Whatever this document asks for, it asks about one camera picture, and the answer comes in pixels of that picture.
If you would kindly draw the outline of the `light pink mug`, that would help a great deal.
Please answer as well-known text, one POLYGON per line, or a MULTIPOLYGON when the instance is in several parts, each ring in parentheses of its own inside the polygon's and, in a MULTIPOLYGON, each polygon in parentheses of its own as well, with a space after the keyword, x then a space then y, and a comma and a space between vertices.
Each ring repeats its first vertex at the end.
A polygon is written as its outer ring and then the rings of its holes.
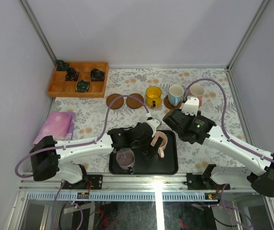
POLYGON ((165 133, 161 131, 156 131, 150 145, 154 147, 159 138, 162 139, 162 142, 158 148, 158 155, 160 158, 164 158, 165 156, 164 150, 167 146, 167 136, 165 133))

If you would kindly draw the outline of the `brown wooden coaster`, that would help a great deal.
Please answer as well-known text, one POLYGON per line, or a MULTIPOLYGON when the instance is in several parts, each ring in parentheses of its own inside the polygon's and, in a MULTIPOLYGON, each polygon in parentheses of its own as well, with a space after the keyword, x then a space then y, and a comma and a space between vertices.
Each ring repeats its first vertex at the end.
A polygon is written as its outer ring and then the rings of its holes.
POLYGON ((113 93, 109 95, 106 99, 106 105, 113 110, 119 109, 124 105, 123 97, 118 93, 113 93))
POLYGON ((176 106, 174 106, 174 105, 172 105, 172 104, 169 102, 168 96, 166 96, 166 97, 164 98, 164 105, 165 105, 166 108, 168 108, 168 109, 170 109, 170 110, 172 110, 172 109, 178 109, 178 108, 180 108, 180 106, 182 105, 182 100, 180 100, 180 102, 179 102, 176 106))
MULTIPOLYGON (((140 101, 142 101, 142 103, 144 102, 144 98, 141 94, 132 93, 131 96, 133 96, 134 98, 139 99, 140 101)), ((139 109, 143 106, 139 101, 137 101, 137 100, 135 100, 131 97, 127 97, 126 104, 131 109, 139 109)))

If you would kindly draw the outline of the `blue mug cream inside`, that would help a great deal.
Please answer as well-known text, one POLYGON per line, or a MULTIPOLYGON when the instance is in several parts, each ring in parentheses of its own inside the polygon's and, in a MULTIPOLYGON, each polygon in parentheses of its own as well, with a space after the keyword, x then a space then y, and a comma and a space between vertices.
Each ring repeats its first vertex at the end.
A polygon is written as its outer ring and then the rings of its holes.
POLYGON ((182 100, 184 89, 180 85, 172 85, 168 91, 168 101, 171 105, 177 106, 182 100))

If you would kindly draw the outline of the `pink mug cream inside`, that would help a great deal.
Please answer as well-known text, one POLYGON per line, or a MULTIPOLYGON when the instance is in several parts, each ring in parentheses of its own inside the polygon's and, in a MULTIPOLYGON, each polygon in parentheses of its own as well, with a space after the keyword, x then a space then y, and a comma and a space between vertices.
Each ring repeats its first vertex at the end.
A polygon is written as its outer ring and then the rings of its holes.
POLYGON ((188 95, 196 96, 199 99, 202 99, 204 95, 204 88, 201 85, 194 84, 189 88, 188 95))

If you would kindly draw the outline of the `yellow glass cup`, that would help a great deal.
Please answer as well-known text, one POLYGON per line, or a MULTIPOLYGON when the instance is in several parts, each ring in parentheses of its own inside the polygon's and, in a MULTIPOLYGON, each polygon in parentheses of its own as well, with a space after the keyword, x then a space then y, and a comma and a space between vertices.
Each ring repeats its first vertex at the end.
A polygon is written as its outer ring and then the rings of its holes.
POLYGON ((156 106, 161 102, 162 91, 156 86, 150 86, 146 90, 146 102, 151 106, 156 106))

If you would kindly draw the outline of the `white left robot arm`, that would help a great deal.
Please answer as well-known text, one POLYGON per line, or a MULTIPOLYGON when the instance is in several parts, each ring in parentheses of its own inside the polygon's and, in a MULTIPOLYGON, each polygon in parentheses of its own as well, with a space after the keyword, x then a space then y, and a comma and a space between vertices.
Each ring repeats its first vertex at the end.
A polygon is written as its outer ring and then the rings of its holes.
POLYGON ((52 136, 46 136, 30 150, 33 179, 45 181, 58 178, 83 189, 88 185, 88 177, 79 163, 81 160, 90 155, 146 148, 160 125, 160 121, 150 119, 137 123, 135 127, 111 129, 99 140, 55 141, 52 136))

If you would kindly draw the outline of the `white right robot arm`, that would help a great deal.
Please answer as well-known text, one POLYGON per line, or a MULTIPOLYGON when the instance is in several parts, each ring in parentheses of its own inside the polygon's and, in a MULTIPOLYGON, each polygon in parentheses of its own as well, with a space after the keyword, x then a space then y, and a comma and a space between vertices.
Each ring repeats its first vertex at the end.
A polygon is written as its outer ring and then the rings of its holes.
POLYGON ((202 177, 205 188, 237 184, 251 186, 261 195, 274 197, 274 152, 259 149, 228 136, 220 126, 201 112, 186 115, 180 109, 174 109, 164 116, 163 121, 177 133, 180 140, 205 145, 243 164, 243 167, 209 165, 202 177))

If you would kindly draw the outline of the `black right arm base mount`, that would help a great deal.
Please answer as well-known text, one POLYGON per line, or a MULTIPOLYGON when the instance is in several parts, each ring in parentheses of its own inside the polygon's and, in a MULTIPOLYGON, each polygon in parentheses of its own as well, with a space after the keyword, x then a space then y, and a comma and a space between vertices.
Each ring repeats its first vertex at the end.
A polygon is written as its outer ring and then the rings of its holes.
POLYGON ((188 190, 216 190, 222 189, 224 184, 217 184, 211 179, 214 165, 208 166, 201 174, 186 173, 186 181, 183 183, 188 187, 188 190))

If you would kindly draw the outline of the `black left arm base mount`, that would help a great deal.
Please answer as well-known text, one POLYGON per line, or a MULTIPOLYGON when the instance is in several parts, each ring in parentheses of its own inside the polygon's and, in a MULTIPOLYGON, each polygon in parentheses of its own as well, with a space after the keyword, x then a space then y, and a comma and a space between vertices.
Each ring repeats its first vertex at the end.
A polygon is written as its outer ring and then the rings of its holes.
POLYGON ((88 180, 81 180, 75 184, 71 184, 69 182, 65 182, 62 189, 69 190, 101 190, 103 183, 103 175, 100 174, 90 174, 88 175, 88 180))

